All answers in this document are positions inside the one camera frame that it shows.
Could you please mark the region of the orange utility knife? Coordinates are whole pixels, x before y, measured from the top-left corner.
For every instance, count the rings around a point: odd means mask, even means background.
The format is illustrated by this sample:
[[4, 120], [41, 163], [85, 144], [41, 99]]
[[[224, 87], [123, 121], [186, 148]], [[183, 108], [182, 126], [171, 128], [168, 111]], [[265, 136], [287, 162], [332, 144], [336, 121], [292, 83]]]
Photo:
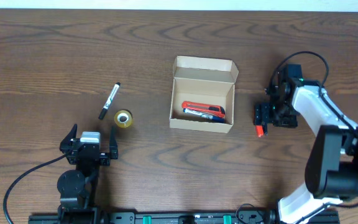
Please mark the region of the orange utility knife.
[[184, 101], [181, 104], [181, 107], [183, 109], [200, 111], [200, 112], [210, 114], [213, 116], [217, 116], [220, 118], [224, 118], [225, 114], [226, 114], [224, 108], [222, 106], [218, 106], [218, 105], [209, 105], [209, 104], [204, 104], [204, 103], [195, 103], [195, 102], [191, 102], [191, 101]]

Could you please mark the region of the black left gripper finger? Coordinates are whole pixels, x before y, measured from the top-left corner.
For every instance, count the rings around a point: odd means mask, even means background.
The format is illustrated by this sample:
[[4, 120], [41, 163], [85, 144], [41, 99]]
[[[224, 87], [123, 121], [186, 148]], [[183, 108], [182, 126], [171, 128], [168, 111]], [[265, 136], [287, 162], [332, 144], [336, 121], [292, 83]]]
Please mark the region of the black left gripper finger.
[[61, 152], [68, 152], [71, 149], [73, 141], [76, 139], [77, 124], [74, 124], [70, 132], [63, 138], [60, 143], [59, 150]]
[[109, 136], [109, 153], [110, 159], [118, 159], [118, 147], [115, 138], [115, 127], [111, 127], [110, 136]]

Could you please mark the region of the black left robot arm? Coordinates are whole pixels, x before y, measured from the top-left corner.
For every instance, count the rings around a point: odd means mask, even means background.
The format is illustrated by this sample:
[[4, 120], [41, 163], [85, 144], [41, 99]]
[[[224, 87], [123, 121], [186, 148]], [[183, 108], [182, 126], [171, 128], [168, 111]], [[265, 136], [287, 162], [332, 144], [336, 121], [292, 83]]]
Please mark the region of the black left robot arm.
[[118, 158], [115, 129], [109, 135], [109, 151], [101, 151], [101, 134], [83, 132], [77, 138], [77, 125], [74, 125], [61, 141], [59, 150], [64, 153], [69, 164], [75, 168], [64, 172], [58, 179], [60, 193], [58, 223], [60, 224], [100, 224], [109, 223], [109, 215], [95, 204], [99, 168], [109, 166], [112, 159]]

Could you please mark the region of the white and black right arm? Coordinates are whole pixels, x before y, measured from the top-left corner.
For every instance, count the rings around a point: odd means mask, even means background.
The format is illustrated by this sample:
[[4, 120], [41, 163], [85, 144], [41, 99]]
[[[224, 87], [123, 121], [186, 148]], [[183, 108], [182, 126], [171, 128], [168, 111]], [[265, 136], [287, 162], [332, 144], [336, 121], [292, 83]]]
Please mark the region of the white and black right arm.
[[255, 106], [258, 136], [267, 125], [295, 128], [302, 116], [316, 139], [305, 181], [267, 212], [264, 223], [309, 223], [330, 207], [358, 207], [358, 124], [329, 98], [317, 80], [281, 78], [266, 89], [270, 101]]

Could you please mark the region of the blue capped marker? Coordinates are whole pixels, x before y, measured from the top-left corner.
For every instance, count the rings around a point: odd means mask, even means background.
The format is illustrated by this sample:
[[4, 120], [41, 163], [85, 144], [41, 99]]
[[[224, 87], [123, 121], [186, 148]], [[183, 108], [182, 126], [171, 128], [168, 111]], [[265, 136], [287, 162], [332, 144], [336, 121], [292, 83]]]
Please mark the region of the blue capped marker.
[[212, 120], [212, 121], [216, 121], [216, 122], [219, 122], [219, 123], [224, 122], [224, 118], [220, 118], [219, 116], [214, 116], [214, 115], [211, 115], [211, 114], [207, 114], [207, 113], [196, 111], [196, 110], [191, 110], [191, 109], [188, 109], [188, 108], [185, 108], [183, 110], [183, 112], [187, 113], [187, 114], [192, 114], [192, 115], [195, 115], [195, 116], [199, 116], [199, 117], [202, 117], [202, 118], [205, 118], [205, 119], [209, 119], [209, 120]]

